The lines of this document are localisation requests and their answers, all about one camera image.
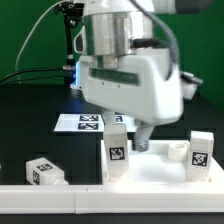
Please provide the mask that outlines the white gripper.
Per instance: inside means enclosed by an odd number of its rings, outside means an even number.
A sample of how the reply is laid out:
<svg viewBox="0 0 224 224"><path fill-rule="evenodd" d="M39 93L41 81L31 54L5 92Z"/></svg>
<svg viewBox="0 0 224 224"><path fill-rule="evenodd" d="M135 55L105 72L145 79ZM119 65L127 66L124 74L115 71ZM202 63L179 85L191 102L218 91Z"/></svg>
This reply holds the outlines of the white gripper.
<svg viewBox="0 0 224 224"><path fill-rule="evenodd" d="M117 123L114 111L140 120L134 135L136 151L149 149L153 126L175 122L183 113L179 67L165 49L123 56L116 70L100 69L96 58L82 56L78 74L85 100L113 110L102 113L105 125Z"/></svg>

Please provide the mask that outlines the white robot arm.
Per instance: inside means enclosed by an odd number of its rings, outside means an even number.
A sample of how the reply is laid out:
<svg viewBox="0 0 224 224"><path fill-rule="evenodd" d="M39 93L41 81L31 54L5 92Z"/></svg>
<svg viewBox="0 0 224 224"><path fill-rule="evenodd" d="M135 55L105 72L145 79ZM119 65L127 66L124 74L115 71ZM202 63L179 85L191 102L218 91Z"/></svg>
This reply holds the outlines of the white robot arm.
<svg viewBox="0 0 224 224"><path fill-rule="evenodd" d="M193 14L214 0L74 0L83 5L75 37L79 87L85 100L136 119L135 149L149 148L156 126L173 123L203 81L179 68L179 48L160 14Z"/></svg>

